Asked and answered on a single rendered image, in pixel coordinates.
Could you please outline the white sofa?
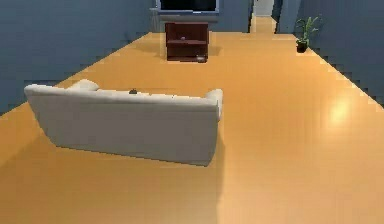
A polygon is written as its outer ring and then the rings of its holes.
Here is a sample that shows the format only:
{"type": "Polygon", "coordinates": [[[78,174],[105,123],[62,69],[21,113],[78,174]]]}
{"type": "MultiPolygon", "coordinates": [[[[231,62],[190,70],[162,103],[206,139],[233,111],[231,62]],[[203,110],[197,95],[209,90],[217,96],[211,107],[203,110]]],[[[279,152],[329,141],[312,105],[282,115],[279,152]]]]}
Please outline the white sofa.
{"type": "Polygon", "coordinates": [[[102,90],[87,79],[69,88],[24,88],[36,120],[59,146],[208,165],[215,153],[223,91],[204,97],[102,90]]]}

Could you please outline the dark red wooden shelf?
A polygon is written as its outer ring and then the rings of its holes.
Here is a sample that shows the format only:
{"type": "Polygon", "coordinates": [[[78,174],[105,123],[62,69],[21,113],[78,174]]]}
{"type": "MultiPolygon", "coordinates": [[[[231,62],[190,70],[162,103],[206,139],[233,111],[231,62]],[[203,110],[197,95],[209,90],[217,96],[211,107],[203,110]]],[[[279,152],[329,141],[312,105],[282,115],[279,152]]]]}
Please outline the dark red wooden shelf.
{"type": "Polygon", "coordinates": [[[209,31],[207,22],[166,22],[168,61],[206,62],[209,31]]]}

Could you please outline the black television set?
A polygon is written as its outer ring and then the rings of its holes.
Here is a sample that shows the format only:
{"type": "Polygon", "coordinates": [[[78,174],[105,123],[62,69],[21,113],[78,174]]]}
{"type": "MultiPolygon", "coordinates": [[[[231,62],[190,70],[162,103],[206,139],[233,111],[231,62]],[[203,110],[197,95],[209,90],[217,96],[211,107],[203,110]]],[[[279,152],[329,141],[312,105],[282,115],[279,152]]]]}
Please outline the black television set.
{"type": "Polygon", "coordinates": [[[219,12],[219,0],[156,0],[156,6],[161,12],[219,12]]]}

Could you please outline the green house plant in pot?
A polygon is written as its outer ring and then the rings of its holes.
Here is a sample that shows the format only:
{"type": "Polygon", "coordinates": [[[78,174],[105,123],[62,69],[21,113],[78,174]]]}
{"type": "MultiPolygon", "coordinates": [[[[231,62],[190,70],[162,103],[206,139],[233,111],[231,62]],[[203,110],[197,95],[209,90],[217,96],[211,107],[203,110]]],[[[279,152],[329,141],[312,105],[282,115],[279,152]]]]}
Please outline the green house plant in pot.
{"type": "Polygon", "coordinates": [[[297,28],[302,29],[302,35],[296,40],[296,50],[298,53],[304,53],[310,45],[310,38],[314,32],[318,31],[315,23],[320,19],[319,16],[307,19],[298,19],[296,21],[297,28]]]}

